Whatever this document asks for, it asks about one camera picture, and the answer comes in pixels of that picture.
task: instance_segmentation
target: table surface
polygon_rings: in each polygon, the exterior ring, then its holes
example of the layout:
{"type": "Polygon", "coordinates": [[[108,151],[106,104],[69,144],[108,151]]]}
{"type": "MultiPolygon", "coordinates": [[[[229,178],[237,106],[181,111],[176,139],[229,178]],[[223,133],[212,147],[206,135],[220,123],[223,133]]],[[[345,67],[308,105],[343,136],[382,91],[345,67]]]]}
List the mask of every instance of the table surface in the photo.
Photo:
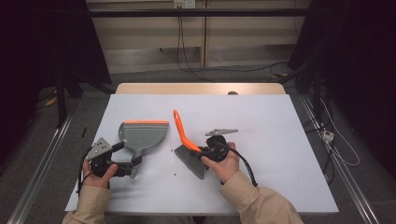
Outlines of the table surface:
{"type": "MultiPolygon", "coordinates": [[[[199,146],[205,145],[205,133],[214,128],[237,128],[238,133],[225,137],[234,141],[249,161],[259,185],[280,192],[298,212],[338,212],[289,96],[279,90],[278,84],[254,83],[251,84],[253,90],[249,86],[247,83],[121,84],[117,94],[110,98],[94,142],[99,137],[110,144],[119,142],[118,128],[127,119],[166,119],[169,129],[159,145],[143,151],[143,162],[135,179],[111,179],[112,195],[107,212],[186,216],[236,214],[219,194],[220,184],[212,171],[206,171],[201,180],[173,152],[180,146],[173,122],[174,109],[183,120],[186,135],[199,146]],[[134,88],[134,94],[121,94],[132,91],[127,91],[127,86],[134,88]],[[173,94],[162,94],[166,89],[173,94]],[[199,94],[204,93],[204,89],[211,95],[199,94]],[[187,94],[189,90],[196,94],[187,94]],[[237,91],[240,95],[228,96],[228,91],[237,91]],[[254,92],[266,93],[255,95],[254,92]]],[[[128,161],[131,155],[125,148],[115,153],[113,160],[128,161]]],[[[240,169],[248,173],[243,163],[240,169]]],[[[66,211],[76,208],[78,197],[74,192],[66,211]]]]}

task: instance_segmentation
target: floor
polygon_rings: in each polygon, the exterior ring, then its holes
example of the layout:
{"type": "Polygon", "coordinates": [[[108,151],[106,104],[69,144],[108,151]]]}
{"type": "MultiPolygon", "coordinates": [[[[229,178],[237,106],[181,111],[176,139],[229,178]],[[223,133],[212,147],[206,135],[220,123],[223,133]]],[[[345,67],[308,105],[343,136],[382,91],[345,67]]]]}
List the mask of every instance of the floor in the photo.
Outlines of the floor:
{"type": "MultiPolygon", "coordinates": [[[[231,66],[226,68],[233,71],[211,70],[199,72],[196,75],[211,78],[216,82],[267,82],[277,81],[278,77],[273,77],[271,74],[285,74],[290,71],[285,64],[276,65],[271,69],[264,68],[263,64],[266,63],[231,66]],[[254,72],[235,71],[256,68],[259,69],[254,72]]],[[[178,69],[168,70],[168,67],[166,70],[156,69],[157,71],[139,69],[134,73],[112,74],[113,85],[108,87],[115,89],[122,82],[202,82],[192,73],[178,69]]],[[[75,185],[80,155],[86,147],[92,144],[109,99],[107,94],[89,85],[81,84],[81,88],[84,90],[82,98],[66,99],[67,109],[72,117],[64,133],[59,133],[59,129],[56,129],[56,105],[42,107],[43,103],[40,102],[37,106],[34,119],[26,130],[25,136],[21,138],[21,144],[8,162],[3,165],[3,173],[0,175],[2,201],[0,220],[12,220],[10,223],[16,223],[15,220],[19,220],[19,223],[59,223],[62,221],[64,207],[75,185]],[[52,140],[56,134],[63,135],[62,142],[53,143],[52,140]],[[49,153],[51,145],[55,146],[53,153],[49,153]],[[38,169],[41,167],[39,164],[43,158],[51,162],[45,166],[45,169],[38,169]],[[35,173],[42,174],[42,176],[38,178],[35,173]],[[32,186],[32,178],[41,179],[42,182],[32,186]],[[31,200],[21,201],[23,194],[31,200]],[[16,214],[21,202],[23,206],[16,214]]],[[[297,94],[293,81],[285,84],[284,88],[290,95],[304,128],[307,131],[314,129],[314,124],[307,122],[312,119],[307,112],[309,108],[307,109],[303,104],[304,98],[309,99],[309,94],[297,94]]],[[[41,94],[46,95],[50,91],[52,89],[45,89],[41,94]]],[[[340,212],[320,216],[302,214],[303,221],[305,223],[392,223],[396,220],[394,213],[396,211],[396,180],[373,158],[364,140],[353,133],[352,127],[344,117],[342,109],[337,107],[336,101],[332,101],[332,111],[333,122],[356,150],[360,164],[344,165],[339,159],[332,159],[325,174],[327,177],[334,175],[329,187],[340,212]],[[352,179],[345,178],[345,176],[352,176],[352,179]],[[355,186],[358,188],[350,187],[348,182],[356,183],[355,186]],[[365,200],[368,207],[362,206],[361,200],[365,200]],[[373,213],[369,216],[363,214],[364,211],[371,212],[371,209],[373,213]]],[[[327,153],[318,133],[307,132],[306,136],[318,158],[319,165],[324,168],[327,153]]],[[[354,163],[357,157],[343,141],[343,137],[338,133],[335,135],[336,148],[345,161],[354,163]]],[[[108,216],[106,218],[107,223],[145,223],[142,220],[144,220],[142,217],[108,216]]]]}

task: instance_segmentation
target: forearm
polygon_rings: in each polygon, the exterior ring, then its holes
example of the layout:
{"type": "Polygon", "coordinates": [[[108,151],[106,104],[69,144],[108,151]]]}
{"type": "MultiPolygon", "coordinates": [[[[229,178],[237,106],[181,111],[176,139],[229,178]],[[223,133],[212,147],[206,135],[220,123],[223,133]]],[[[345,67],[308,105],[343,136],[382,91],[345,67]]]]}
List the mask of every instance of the forearm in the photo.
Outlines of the forearm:
{"type": "Polygon", "coordinates": [[[239,212],[242,223],[303,223],[286,198],[268,188],[255,188],[241,172],[220,192],[239,212]]]}
{"type": "Polygon", "coordinates": [[[83,186],[76,211],[67,213],[63,223],[105,223],[109,198],[109,189],[83,186]]]}

